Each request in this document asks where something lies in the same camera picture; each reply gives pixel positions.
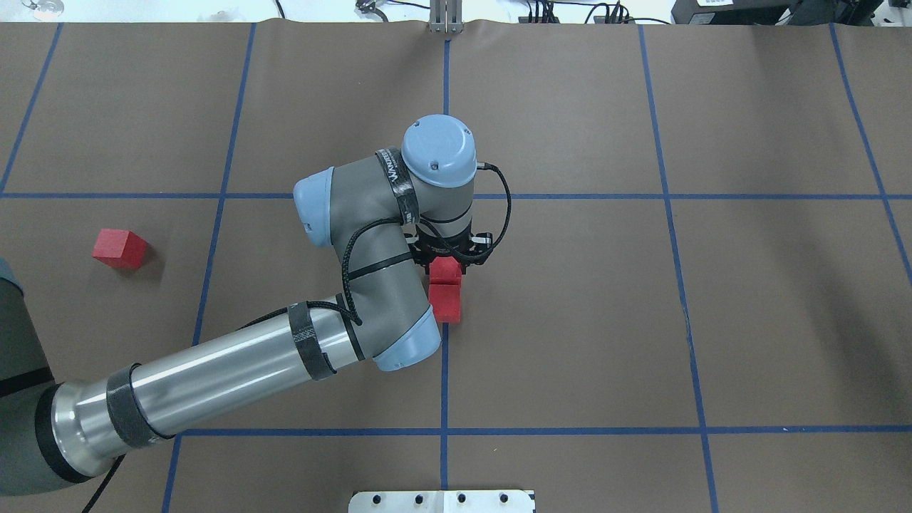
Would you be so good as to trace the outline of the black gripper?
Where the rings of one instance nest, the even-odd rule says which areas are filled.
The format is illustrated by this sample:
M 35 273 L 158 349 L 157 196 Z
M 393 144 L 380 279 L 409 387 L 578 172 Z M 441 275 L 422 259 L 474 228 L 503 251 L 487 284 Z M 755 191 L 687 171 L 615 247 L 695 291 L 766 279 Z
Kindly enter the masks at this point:
M 488 259 L 493 250 L 493 234 L 472 234 L 468 227 L 456 236 L 438 237 L 418 227 L 414 234 L 406 234 L 406 244 L 425 275 L 429 275 L 428 266 L 436 257 L 454 257 L 462 264 L 465 275 L 470 266 L 482 265 Z

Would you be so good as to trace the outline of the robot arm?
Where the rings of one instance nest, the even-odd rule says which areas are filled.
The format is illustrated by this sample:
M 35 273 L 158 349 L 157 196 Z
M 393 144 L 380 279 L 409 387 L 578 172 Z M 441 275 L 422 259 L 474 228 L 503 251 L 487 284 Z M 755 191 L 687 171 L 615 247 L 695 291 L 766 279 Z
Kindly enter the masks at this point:
M 369 358 L 382 371 L 442 344 L 418 273 L 440 257 L 481 265 L 499 237 L 472 233 L 475 134 L 427 115 L 400 146 L 294 185 L 307 237 L 332 248 L 342 289 L 300 301 L 179 353 L 131 363 L 94 383 L 58 382 L 9 263 L 2 263 L 2 472 L 5 497 L 110 475 L 124 455 L 203 421 Z

